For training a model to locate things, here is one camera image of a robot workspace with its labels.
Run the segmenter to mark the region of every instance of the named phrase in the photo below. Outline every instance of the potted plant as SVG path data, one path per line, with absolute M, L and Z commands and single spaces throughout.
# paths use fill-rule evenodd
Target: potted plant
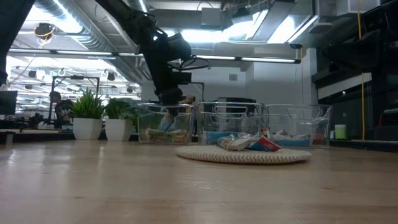
M 100 97 L 86 90 L 71 109 L 73 134 L 77 140 L 96 140 L 101 134 L 104 107 Z
M 132 119 L 128 114 L 132 108 L 129 103 L 117 99 L 110 99 L 105 106 L 108 119 L 105 133 L 109 141 L 127 141 L 132 133 Z

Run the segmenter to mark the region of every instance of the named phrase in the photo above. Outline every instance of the ceiling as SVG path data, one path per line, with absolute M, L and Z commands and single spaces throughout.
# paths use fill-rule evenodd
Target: ceiling
M 322 1 L 321 19 L 331 22 L 333 28 L 317 35 L 308 33 L 313 24 L 317 23 L 313 0 L 124 1 L 130 6 L 146 7 L 145 10 L 157 17 L 158 26 L 169 35 L 181 32 L 195 55 L 297 58 L 297 51 L 289 46 L 289 42 L 304 47 L 321 47 L 352 32 L 356 23 L 355 14 L 337 14 L 335 10 L 337 3 L 349 0 Z M 221 11 L 220 22 L 216 26 L 204 27 L 201 10 L 211 7 Z M 233 14 L 242 7 L 248 9 L 253 21 L 233 25 Z M 54 24 L 56 28 L 45 45 L 33 33 L 40 22 Z M 95 0 L 36 0 L 12 47 L 100 52 L 137 50 L 135 43 Z M 115 97 L 127 95 L 134 99 L 140 97 L 139 84 L 150 80 L 145 61 L 140 57 L 60 58 L 59 55 L 12 53 L 7 61 L 7 66 L 11 69 L 11 88 L 24 92 L 24 97 L 32 97 L 33 100 L 37 96 L 47 97 L 51 90 L 49 84 L 52 76 L 61 71 L 66 73 L 65 76 L 98 77 L 102 94 Z M 240 67 L 241 70 L 247 69 L 250 63 L 210 60 L 211 67 Z M 40 70 L 40 74 L 44 72 L 45 75 L 41 79 L 30 78 L 30 70 Z M 115 81 L 107 80 L 109 72 L 115 73 Z M 81 91 L 71 90 L 68 86 L 94 86 L 88 80 L 65 79 L 63 82 L 56 90 L 70 97 L 78 96 Z M 25 88 L 27 84 L 32 85 L 31 90 Z M 133 93 L 126 92 L 128 86 L 134 86 Z

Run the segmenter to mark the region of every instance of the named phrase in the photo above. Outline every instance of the desk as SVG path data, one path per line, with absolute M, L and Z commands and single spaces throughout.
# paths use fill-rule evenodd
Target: desk
M 62 141 L 0 150 L 8 223 L 397 223 L 398 154 L 331 148 L 307 163 L 183 159 L 174 146 Z

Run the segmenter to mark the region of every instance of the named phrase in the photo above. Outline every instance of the green leaves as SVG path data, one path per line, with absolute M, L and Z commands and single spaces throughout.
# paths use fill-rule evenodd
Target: green leaves
M 101 119 L 104 116 L 102 100 L 87 89 L 73 105 L 71 115 L 74 118 Z
M 117 99 L 110 99 L 105 106 L 105 113 L 110 119 L 129 119 L 126 114 L 131 110 L 129 103 Z

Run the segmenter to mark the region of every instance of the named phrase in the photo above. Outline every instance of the candy bar wrapper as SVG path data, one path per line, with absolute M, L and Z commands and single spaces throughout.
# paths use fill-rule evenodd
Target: candy bar wrapper
M 228 151 L 242 151 L 250 145 L 250 142 L 251 138 L 237 138 L 233 134 L 217 140 L 217 144 Z
M 252 138 L 250 145 L 246 149 L 254 151 L 276 152 L 279 149 L 282 149 L 282 147 L 262 135 L 259 139 Z

